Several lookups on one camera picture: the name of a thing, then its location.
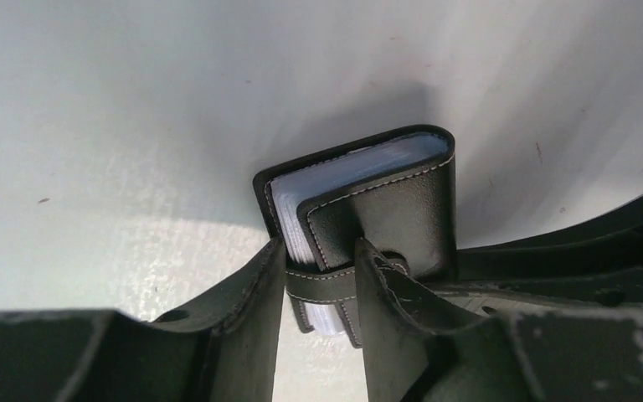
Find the black leather card holder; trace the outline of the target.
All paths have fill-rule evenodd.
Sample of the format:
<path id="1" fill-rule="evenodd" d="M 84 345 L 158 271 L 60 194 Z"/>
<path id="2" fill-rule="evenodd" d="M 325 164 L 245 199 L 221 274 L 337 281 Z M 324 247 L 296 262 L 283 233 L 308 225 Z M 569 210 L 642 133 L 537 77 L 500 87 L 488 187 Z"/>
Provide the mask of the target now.
<path id="1" fill-rule="evenodd" d="M 268 234 L 285 242 L 286 292 L 303 333 L 362 345 L 355 244 L 369 241 L 418 280 L 457 276 L 455 138 L 419 124 L 258 172 Z"/>

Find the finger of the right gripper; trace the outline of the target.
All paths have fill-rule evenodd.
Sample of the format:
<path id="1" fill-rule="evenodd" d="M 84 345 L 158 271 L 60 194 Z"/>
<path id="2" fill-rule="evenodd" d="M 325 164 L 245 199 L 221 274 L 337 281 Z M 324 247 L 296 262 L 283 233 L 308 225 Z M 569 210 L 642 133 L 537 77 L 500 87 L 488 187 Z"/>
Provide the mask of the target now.
<path id="1" fill-rule="evenodd" d="M 581 224 L 459 250 L 459 278 L 435 294 L 545 307 L 643 307 L 643 195 Z"/>

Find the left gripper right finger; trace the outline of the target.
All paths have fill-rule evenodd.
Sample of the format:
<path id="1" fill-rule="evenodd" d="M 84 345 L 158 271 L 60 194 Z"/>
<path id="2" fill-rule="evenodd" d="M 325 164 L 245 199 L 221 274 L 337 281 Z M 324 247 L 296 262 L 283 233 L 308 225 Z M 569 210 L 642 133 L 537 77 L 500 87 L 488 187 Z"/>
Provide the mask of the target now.
<path id="1" fill-rule="evenodd" d="M 643 266 L 429 289 L 355 247 L 371 401 L 643 401 Z"/>

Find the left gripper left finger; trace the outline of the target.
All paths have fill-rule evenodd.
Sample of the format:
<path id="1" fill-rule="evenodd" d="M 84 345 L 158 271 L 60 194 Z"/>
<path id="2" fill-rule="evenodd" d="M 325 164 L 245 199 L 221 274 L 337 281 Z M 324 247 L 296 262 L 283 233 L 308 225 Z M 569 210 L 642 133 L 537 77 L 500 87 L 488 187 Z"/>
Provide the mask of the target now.
<path id="1" fill-rule="evenodd" d="M 269 401 L 285 263 L 271 240 L 151 322 L 117 310 L 0 312 L 0 401 Z"/>

